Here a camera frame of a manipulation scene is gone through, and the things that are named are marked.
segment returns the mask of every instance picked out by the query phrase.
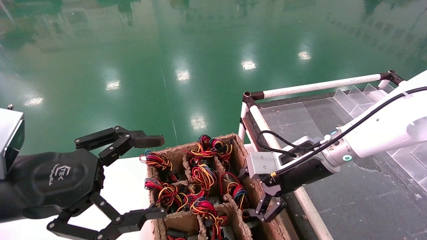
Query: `white robotic arm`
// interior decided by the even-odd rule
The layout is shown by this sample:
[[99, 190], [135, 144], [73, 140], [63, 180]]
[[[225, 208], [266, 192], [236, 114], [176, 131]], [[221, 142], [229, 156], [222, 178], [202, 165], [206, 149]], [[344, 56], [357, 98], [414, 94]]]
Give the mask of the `white robotic arm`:
[[426, 86], [427, 71], [409, 81], [401, 82], [395, 90], [367, 111], [339, 128], [338, 132], [331, 135], [331, 139], [347, 131], [390, 99], [399, 94], [405, 94], [404, 97], [394, 100], [367, 118], [344, 136], [339, 145], [323, 150], [325, 157], [328, 159], [332, 156], [334, 161], [330, 162], [337, 167], [336, 164], [342, 165], [349, 158], [364, 158], [375, 153], [427, 142], [427, 92], [408, 94], [411, 90]]
[[427, 71], [397, 83], [394, 91], [324, 139], [305, 136], [290, 143], [272, 131], [261, 131], [258, 145], [259, 137], [269, 133], [288, 146], [274, 152], [252, 152], [247, 158], [245, 171], [252, 179], [261, 180], [265, 192], [250, 215], [268, 222], [285, 206], [279, 199], [266, 212], [272, 196], [282, 196], [333, 175], [355, 158], [427, 142]]

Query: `cardboard compartment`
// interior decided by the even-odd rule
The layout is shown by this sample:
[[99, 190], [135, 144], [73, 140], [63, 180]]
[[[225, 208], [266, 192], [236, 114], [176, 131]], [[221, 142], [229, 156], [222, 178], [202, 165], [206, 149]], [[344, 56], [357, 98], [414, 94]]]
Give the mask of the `cardboard compartment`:
[[[229, 160], [231, 165], [230, 171], [235, 176], [237, 176], [239, 171], [246, 166], [246, 156], [248, 155], [242, 141], [236, 134], [217, 137], [217, 139], [231, 141], [233, 144], [233, 152]], [[191, 151], [196, 148], [197, 143], [194, 142], [157, 152], [160, 155], [165, 154], [164, 156], [166, 156], [170, 161], [173, 161], [173, 166], [177, 166], [179, 171], [183, 171], [185, 173], [187, 181], [182, 181], [176, 184], [191, 185], [191, 171], [189, 165], [191, 155], [189, 155], [187, 151]], [[252, 240], [261, 238], [290, 239], [289, 234], [283, 224], [283, 220], [280, 216], [276, 217], [276, 219], [270, 223], [261, 223], [259, 221], [245, 223], [248, 220], [243, 219], [243, 212], [239, 209], [237, 203], [234, 202], [232, 197], [228, 194], [220, 196], [219, 177], [223, 172], [226, 171], [226, 169], [224, 169], [217, 157], [213, 157], [212, 162], [212, 168], [214, 168], [217, 173], [218, 182], [210, 191], [211, 202], [214, 203], [213, 200], [216, 199], [223, 201], [223, 203], [214, 203], [214, 206], [218, 211], [224, 212], [229, 216], [229, 220], [225, 223], [225, 231], [228, 231], [228, 227], [230, 227], [234, 233], [235, 240]], [[156, 170], [152, 167], [149, 167], [148, 177], [154, 177], [156, 174]], [[263, 193], [259, 180], [250, 180], [249, 178], [246, 178], [241, 183], [248, 191], [250, 207], [255, 208]], [[154, 201], [154, 196], [152, 193], [150, 194], [150, 199], [152, 202]], [[197, 234], [198, 240], [206, 240], [207, 237], [207, 230], [203, 225], [203, 219], [201, 216], [192, 216], [190, 212], [181, 211], [168, 214], [166, 218], [162, 220], [154, 220], [153, 222], [155, 240], [167, 240], [167, 227], [174, 227], [184, 231], [189, 231], [191, 234]], [[195, 236], [191, 237], [191, 234], [189, 234], [189, 239], [196, 239]]]

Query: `wire bundle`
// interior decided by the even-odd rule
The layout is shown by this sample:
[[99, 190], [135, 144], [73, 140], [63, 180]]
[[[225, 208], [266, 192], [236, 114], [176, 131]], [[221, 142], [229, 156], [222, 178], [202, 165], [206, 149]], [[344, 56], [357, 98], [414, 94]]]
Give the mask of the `wire bundle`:
[[[232, 173], [222, 173], [220, 176], [220, 181], [222, 183], [222, 179], [225, 177], [225, 175], [232, 176], [236, 181], [232, 181], [227, 185], [227, 192], [233, 197], [233, 200], [239, 205], [239, 208], [243, 210], [243, 208], [247, 207], [248, 205], [248, 192], [246, 191], [245, 187], [240, 183], [240, 181], [234, 176]], [[226, 194], [222, 190], [222, 184], [221, 184], [221, 194]]]
[[230, 156], [233, 152], [233, 145], [224, 143], [221, 140], [212, 138], [210, 140], [211, 150], [216, 153], [225, 169], [230, 166]]
[[[196, 193], [196, 187], [200, 188], [200, 191], [198, 193]], [[197, 184], [191, 185], [191, 187], [189, 188], [189, 191], [190, 191], [189, 194], [182, 193], [184, 196], [183, 198], [184, 203], [181, 207], [178, 208], [177, 212], [182, 210], [187, 205], [191, 206], [196, 199], [203, 197], [205, 195], [205, 191], [202, 190], [200, 185], [197, 185]]]
[[163, 183], [156, 178], [146, 178], [145, 188], [158, 194], [156, 203], [161, 202], [166, 207], [171, 207], [174, 203], [178, 207], [183, 205], [180, 197], [183, 193], [179, 193], [178, 188], [174, 185]]
[[215, 173], [206, 164], [194, 167], [191, 173], [191, 182], [199, 184], [207, 197], [209, 190], [211, 190], [212, 186], [217, 181]]
[[201, 135], [197, 140], [197, 150], [191, 150], [188, 153], [194, 156], [190, 163], [198, 163], [200, 159], [217, 156], [223, 166], [227, 168], [230, 165], [229, 159], [232, 152], [232, 144], [224, 143], [208, 135]]
[[198, 163], [198, 161], [203, 158], [213, 157], [215, 153], [211, 151], [211, 149], [211, 138], [208, 135], [201, 135], [197, 140], [197, 150], [188, 152], [194, 156], [190, 160], [190, 163]]
[[218, 212], [215, 207], [209, 201], [206, 201], [204, 197], [198, 198], [190, 207], [191, 213], [201, 215], [204, 219], [212, 220], [212, 238], [211, 240], [221, 240], [221, 227], [227, 221], [228, 217], [218, 216]]
[[147, 149], [143, 155], [139, 156], [139, 161], [147, 164], [148, 166], [155, 167], [161, 175], [166, 175], [167, 182], [178, 182], [176, 174], [168, 174], [169, 172], [172, 172], [173, 165], [172, 162], [167, 160], [165, 157]]

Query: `electrical connector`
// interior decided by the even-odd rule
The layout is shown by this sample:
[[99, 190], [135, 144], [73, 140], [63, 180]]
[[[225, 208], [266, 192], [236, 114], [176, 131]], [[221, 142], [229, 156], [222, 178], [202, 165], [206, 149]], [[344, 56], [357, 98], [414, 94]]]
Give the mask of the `electrical connector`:
[[188, 232], [183, 230], [178, 230], [175, 228], [167, 228], [166, 235], [176, 237], [176, 238], [184, 238], [187, 239]]

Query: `white pipe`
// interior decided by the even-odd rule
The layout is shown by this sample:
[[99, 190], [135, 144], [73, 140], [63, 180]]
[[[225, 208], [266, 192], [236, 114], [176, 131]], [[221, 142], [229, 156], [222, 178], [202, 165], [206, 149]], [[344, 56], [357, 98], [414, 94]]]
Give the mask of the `white pipe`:
[[252, 144], [252, 147], [254, 148], [255, 151], [259, 151], [259, 149], [257, 148], [257, 145], [255, 145], [255, 141], [252, 139], [251, 135], [249, 134], [249, 131], [246, 130], [246, 135], [248, 135], [249, 141]]
[[307, 84], [307, 85], [301, 85], [301, 86], [295, 86], [295, 87], [289, 87], [289, 88], [267, 90], [267, 91], [264, 91], [264, 99], [269, 97], [284, 96], [288, 94], [299, 94], [299, 93], [315, 91], [315, 90], [337, 88], [345, 85], [354, 85], [359, 83], [373, 82], [373, 81], [378, 81], [380, 79], [381, 79], [381, 76], [379, 74], [374, 74], [374, 75], [347, 78], [347, 79], [341, 79], [341, 80], [335, 80], [335, 81], [329, 81], [329, 82], [319, 82], [319, 83], [313, 83], [313, 84]]
[[242, 123], [239, 124], [239, 138], [242, 141], [245, 140], [245, 128], [243, 127]]
[[[261, 131], [270, 130], [270, 128], [267, 125], [267, 122], [265, 121], [264, 117], [262, 116], [260, 110], [256, 105], [250, 107], [249, 110], [254, 116], [255, 122], [257, 123]], [[271, 148], [281, 149], [279, 143], [277, 142], [277, 140], [273, 135], [264, 134], [263, 136], [266, 139], [267, 144]], [[304, 187], [300, 187], [297, 190], [295, 190], [294, 194], [299, 204], [301, 205], [302, 209], [304, 210], [304, 213], [307, 216], [319, 240], [332, 240], [333, 239], [332, 235], [330, 234], [328, 228], [326, 227], [325, 223], [323, 222], [322, 218], [317, 212], [313, 202], [311, 202], [311, 199], [308, 196], [307, 192], [305, 191]]]
[[248, 105], [245, 102], [242, 102], [242, 111], [240, 112], [240, 117], [243, 119], [246, 117], [246, 113], [249, 111]]
[[[240, 112], [240, 118], [243, 120], [246, 117], [246, 113], [249, 111], [246, 103], [242, 102], [242, 111]], [[239, 125], [239, 137], [242, 141], [245, 140], [245, 128], [242, 123]]]

